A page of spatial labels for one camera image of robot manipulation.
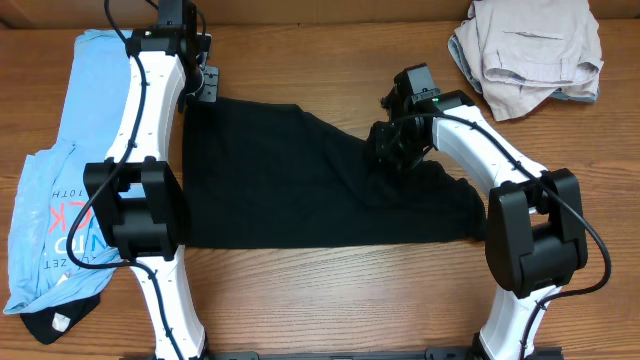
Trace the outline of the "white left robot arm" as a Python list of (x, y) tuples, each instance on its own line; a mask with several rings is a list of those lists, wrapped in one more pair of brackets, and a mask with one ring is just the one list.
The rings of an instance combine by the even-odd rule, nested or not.
[(217, 95), (218, 71), (206, 64), (210, 47), (202, 32), (134, 31), (126, 41), (130, 79), (120, 126), (104, 160), (87, 164), (83, 174), (103, 237), (142, 290), (155, 359), (209, 356), (185, 266), (189, 209), (168, 158), (175, 113)]

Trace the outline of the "black t-shirt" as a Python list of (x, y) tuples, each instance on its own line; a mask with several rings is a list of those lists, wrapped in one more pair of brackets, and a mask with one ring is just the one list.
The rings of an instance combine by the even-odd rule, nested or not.
[(375, 167), (363, 140), (295, 105), (189, 107), (184, 193), (197, 248), (320, 248), (486, 236), (484, 204), (435, 161)]

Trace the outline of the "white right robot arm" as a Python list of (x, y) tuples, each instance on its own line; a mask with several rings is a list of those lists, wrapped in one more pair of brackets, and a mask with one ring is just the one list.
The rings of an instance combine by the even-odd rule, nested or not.
[(378, 165), (408, 171), (431, 149), (448, 154), (488, 197), (485, 256), (498, 285), (489, 319), (469, 348), (432, 348), (428, 359), (560, 359), (534, 338), (548, 308), (588, 259), (577, 178), (550, 171), (509, 144), (462, 91), (391, 91), (389, 116), (372, 126)]

